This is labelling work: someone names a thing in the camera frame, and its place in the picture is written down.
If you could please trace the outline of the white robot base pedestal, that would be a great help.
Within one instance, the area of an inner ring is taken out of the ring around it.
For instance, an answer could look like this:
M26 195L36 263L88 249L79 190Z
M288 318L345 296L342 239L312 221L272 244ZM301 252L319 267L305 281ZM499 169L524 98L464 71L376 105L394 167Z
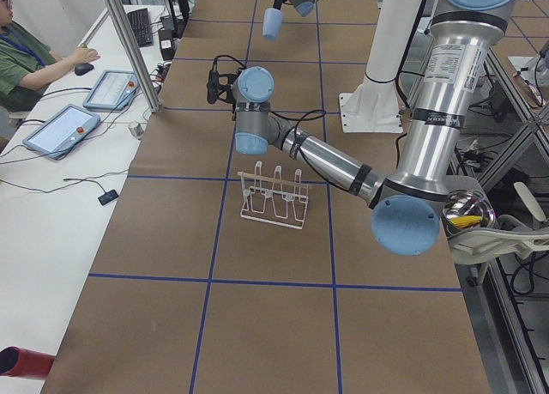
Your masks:
M353 93L340 94L346 133L400 133L397 76L423 0L383 0L365 77Z

